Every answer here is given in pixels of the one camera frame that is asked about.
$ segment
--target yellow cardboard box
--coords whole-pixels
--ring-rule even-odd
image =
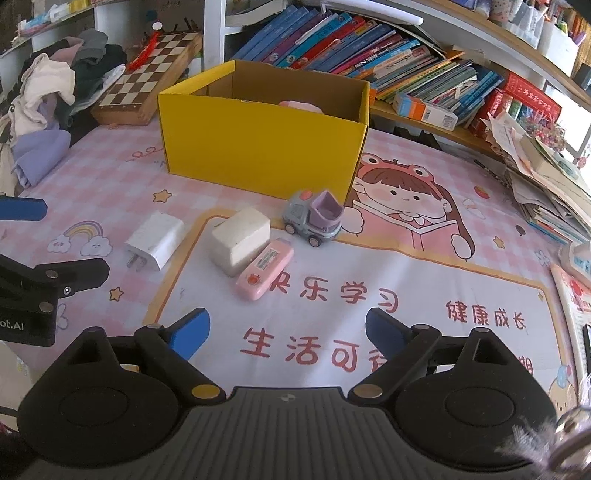
[[[232,60],[162,91],[158,107],[170,173],[282,199],[329,189],[344,202],[368,129],[369,83]]]

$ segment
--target stack of papers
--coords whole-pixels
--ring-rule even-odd
[[[508,114],[489,119],[488,140],[504,155],[507,178],[525,220],[557,242],[591,240],[591,189],[580,171]]]

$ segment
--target stack of books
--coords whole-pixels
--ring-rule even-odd
[[[498,89],[492,91],[482,108],[476,113],[469,126],[470,132],[484,138],[486,126],[480,120],[496,118],[503,112],[507,112],[515,120],[531,117],[545,119],[551,123],[558,121],[562,107],[552,98],[516,73],[509,72],[500,66],[495,66],[495,70],[504,81],[499,84]]]
[[[233,58],[366,80],[372,101],[409,95],[450,110],[467,128],[504,79],[462,54],[444,51],[417,27],[292,5]]]
[[[524,219],[563,245],[589,242],[591,188],[580,170],[529,136],[507,112],[489,122],[489,141],[506,153],[506,169],[498,173],[508,181]]]

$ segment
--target rainbow drawing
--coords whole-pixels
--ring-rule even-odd
[[[103,236],[103,228],[98,222],[93,220],[86,220],[84,222],[78,222],[72,225],[68,230],[64,232],[64,235],[72,238],[76,235],[86,235],[87,241],[90,241],[94,236]]]

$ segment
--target sticker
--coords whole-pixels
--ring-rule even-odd
[[[263,257],[256,263],[256,267],[260,268],[261,270],[265,270],[275,259],[275,257],[279,255],[277,250],[273,250],[272,248],[265,254]]]

